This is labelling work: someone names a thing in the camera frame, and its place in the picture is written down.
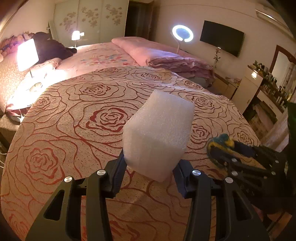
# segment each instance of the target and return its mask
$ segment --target rose pattern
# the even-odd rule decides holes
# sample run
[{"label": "rose pattern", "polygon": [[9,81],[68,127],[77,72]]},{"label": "rose pattern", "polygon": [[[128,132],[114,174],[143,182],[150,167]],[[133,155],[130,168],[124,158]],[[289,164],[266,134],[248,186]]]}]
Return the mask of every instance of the rose pattern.
[{"label": "rose pattern", "polygon": [[[206,155],[209,138],[228,133],[235,140],[259,140],[231,101],[213,95],[164,69],[114,67],[94,71],[49,87],[33,104],[6,158],[1,187],[4,217],[24,241],[51,193],[67,175],[88,177],[118,157],[125,123],[154,89],[195,104],[186,153],[206,174],[222,179]],[[127,168],[121,191],[106,200],[115,241],[180,240],[190,201],[180,197],[172,177],[159,184]],[[82,203],[85,232],[85,200]]]}]

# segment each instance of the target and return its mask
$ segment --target folded pink comforter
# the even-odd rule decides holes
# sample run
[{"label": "folded pink comforter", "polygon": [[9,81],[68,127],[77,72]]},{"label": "folded pink comforter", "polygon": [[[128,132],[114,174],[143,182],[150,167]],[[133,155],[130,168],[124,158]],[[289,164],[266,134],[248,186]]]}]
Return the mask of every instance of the folded pink comforter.
[{"label": "folded pink comforter", "polygon": [[206,61],[182,50],[138,37],[120,37],[112,40],[126,51],[140,66],[169,69],[183,77],[212,78],[213,67]]}]

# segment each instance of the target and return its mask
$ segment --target metal bolt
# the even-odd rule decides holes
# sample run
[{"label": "metal bolt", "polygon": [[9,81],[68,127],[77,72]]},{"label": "metal bolt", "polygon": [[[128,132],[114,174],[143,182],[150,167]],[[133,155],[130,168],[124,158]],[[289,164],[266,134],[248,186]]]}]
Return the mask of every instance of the metal bolt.
[{"label": "metal bolt", "polygon": [[96,172],[99,176],[103,176],[106,174],[106,171],[104,169],[100,169]]},{"label": "metal bolt", "polygon": [[69,183],[72,181],[72,177],[65,177],[64,182]]},{"label": "metal bolt", "polygon": [[200,172],[200,170],[193,170],[193,171],[192,171],[192,174],[193,174],[194,176],[199,176],[199,175],[201,174],[201,172]]},{"label": "metal bolt", "polygon": [[227,177],[227,178],[225,178],[225,181],[226,181],[227,183],[233,183],[233,179],[232,179],[231,177]]},{"label": "metal bolt", "polygon": [[239,174],[237,173],[237,171],[232,171],[231,174],[235,177],[237,177]]}]

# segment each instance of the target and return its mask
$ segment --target glowing ring light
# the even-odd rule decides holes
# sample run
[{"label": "glowing ring light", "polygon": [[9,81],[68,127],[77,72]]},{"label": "glowing ring light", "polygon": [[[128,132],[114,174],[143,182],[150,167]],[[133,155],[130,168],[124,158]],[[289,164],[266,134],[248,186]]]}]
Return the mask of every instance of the glowing ring light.
[{"label": "glowing ring light", "polygon": [[186,26],[183,26],[183,25],[177,25],[175,27],[173,27],[173,35],[174,37],[179,40],[179,41],[183,41],[183,38],[181,38],[178,34],[177,34],[177,29],[184,29],[186,30],[188,33],[189,33],[189,38],[187,39],[184,39],[185,42],[190,42],[193,40],[193,32],[191,31],[190,28],[186,27]]}]

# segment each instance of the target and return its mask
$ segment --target white foam block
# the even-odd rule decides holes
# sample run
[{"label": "white foam block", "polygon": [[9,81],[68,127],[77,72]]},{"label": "white foam block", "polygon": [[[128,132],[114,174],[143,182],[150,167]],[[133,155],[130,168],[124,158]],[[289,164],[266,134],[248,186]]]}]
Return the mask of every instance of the white foam block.
[{"label": "white foam block", "polygon": [[123,128],[127,165],[155,181],[164,181],[186,150],[193,116],[193,103],[153,91]]}]

